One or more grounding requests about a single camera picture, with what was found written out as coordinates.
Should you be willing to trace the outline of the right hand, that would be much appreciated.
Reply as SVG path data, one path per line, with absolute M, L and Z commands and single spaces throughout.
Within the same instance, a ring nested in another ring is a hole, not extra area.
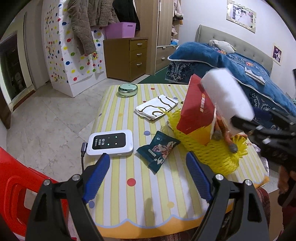
M 289 189 L 288 180 L 292 178 L 296 180 L 296 172 L 288 171 L 284 166 L 280 166 L 279 169 L 279 178 L 278 178 L 278 188 L 280 193 L 285 193 Z

